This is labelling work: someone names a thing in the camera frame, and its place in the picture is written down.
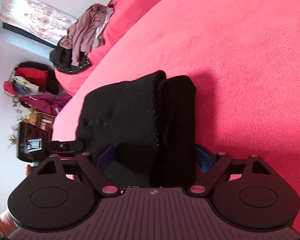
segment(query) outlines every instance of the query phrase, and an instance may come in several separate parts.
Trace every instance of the round silver rivet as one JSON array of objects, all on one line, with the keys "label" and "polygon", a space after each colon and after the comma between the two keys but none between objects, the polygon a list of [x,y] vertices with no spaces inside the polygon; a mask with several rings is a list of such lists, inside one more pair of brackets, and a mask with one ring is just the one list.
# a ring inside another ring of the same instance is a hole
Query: round silver rivet
[{"label": "round silver rivet", "polygon": [[200,194],[206,191],[206,188],[204,186],[200,186],[200,185],[194,185],[190,188],[190,191],[192,193],[196,193],[196,194]]},{"label": "round silver rivet", "polygon": [[113,194],[118,191],[117,187],[115,186],[105,186],[102,188],[102,192],[106,194]]}]

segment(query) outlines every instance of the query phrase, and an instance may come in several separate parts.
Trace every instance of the floral curtain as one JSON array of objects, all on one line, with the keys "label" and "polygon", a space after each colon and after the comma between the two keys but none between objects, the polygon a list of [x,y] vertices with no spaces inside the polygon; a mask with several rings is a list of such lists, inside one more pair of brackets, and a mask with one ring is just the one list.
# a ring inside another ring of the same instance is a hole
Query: floral curtain
[{"label": "floral curtain", "polygon": [[0,20],[57,45],[77,18],[37,0],[0,0]]}]

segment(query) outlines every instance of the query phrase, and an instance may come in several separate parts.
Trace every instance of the finger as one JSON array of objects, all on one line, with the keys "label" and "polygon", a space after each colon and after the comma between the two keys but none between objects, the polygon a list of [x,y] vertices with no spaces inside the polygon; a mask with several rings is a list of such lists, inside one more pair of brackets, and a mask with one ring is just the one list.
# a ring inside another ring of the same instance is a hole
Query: finger
[{"label": "finger", "polygon": [[25,174],[28,176],[32,172],[32,167],[28,164],[25,168]]}]

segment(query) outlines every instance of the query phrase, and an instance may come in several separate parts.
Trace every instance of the bed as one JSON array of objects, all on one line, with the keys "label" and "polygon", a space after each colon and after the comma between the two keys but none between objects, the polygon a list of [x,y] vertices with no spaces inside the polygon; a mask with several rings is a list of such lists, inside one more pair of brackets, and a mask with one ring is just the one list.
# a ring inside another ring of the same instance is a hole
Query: bed
[{"label": "bed", "polygon": [[300,0],[162,0],[91,72],[53,139],[75,139],[90,91],[159,69],[196,85],[197,143],[260,155],[300,196]]},{"label": "bed", "polygon": [[111,0],[115,13],[103,31],[104,46],[92,49],[88,58],[93,65],[83,72],[68,75],[55,70],[63,88],[73,96],[117,41],[159,1],[161,0]]}]

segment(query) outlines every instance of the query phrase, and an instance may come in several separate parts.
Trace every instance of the window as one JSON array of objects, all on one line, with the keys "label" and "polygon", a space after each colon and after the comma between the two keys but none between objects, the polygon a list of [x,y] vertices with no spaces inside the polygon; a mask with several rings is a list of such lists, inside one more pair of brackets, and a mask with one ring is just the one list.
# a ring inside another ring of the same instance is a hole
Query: window
[{"label": "window", "polygon": [[2,28],[55,47],[77,18],[37,0],[0,0]]}]

